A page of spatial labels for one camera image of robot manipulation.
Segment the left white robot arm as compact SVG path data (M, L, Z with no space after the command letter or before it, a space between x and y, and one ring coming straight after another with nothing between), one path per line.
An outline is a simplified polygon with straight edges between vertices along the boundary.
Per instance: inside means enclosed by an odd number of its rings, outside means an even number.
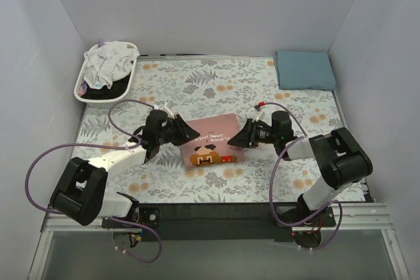
M140 203L126 193L108 190L109 180L149 162L164 144L182 146L199 136L179 114L152 110L145 125L134 131L122 150L89 159L71 159L51 195L50 205L82 226L98 217L135 222Z

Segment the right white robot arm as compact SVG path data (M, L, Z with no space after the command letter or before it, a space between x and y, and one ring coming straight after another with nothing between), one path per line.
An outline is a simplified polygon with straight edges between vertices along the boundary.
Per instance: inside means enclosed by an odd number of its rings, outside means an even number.
M286 111L275 111L271 125L248 119L242 130L228 141L228 145L239 148L256 148L260 143L272 144L278 154L270 176L269 203L272 219L284 226L297 226L317 217L344 189L373 172L370 158L347 128L299 138ZM298 197L293 208L282 212L273 202L276 170L280 161L298 159L314 159L320 177Z

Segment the pink printed t shirt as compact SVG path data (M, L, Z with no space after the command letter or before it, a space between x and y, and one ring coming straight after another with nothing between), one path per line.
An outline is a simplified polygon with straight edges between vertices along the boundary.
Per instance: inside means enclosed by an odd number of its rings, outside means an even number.
M199 133L196 139L181 146L187 169L245 161L243 149L228 144L241 130L236 114L196 119L187 124Z

